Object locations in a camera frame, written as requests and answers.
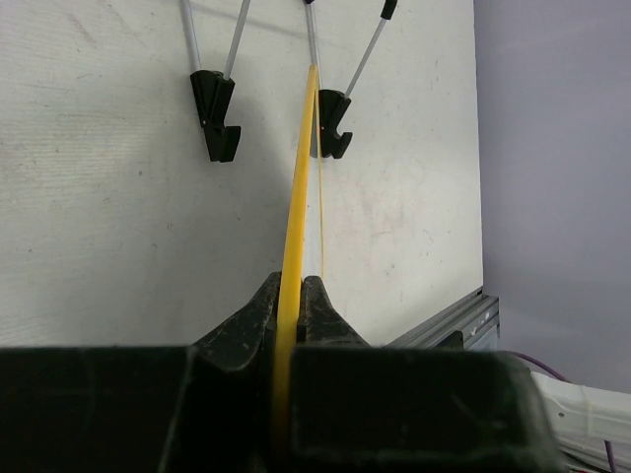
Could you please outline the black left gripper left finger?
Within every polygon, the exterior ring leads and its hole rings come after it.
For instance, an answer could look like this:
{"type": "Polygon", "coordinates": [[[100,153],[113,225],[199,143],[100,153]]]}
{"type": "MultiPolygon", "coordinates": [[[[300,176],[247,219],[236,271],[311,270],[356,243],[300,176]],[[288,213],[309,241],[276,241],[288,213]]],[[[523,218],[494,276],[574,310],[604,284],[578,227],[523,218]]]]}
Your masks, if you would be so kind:
{"type": "Polygon", "coordinates": [[[194,343],[189,385],[189,470],[267,470],[279,272],[194,343]]]}

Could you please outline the yellow framed small whiteboard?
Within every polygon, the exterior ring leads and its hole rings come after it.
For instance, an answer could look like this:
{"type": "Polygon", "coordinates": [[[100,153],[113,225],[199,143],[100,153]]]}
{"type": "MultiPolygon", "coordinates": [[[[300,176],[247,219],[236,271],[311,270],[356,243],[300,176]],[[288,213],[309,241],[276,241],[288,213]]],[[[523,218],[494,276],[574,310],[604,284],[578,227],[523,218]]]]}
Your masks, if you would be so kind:
{"type": "Polygon", "coordinates": [[[274,338],[270,398],[270,447],[273,463],[289,463],[289,389],[292,350],[300,313],[304,238],[309,186],[309,160],[316,113],[318,70],[309,69],[295,161],[285,238],[274,338]]]}

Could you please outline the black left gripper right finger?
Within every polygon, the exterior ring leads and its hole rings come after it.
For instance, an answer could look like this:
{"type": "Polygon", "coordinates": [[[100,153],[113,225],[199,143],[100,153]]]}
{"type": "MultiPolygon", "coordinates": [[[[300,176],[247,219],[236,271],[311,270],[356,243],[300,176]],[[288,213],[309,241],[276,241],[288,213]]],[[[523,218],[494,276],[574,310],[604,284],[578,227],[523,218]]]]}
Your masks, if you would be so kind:
{"type": "Polygon", "coordinates": [[[302,282],[297,343],[368,346],[367,341],[335,310],[319,276],[308,276],[302,282]]]}

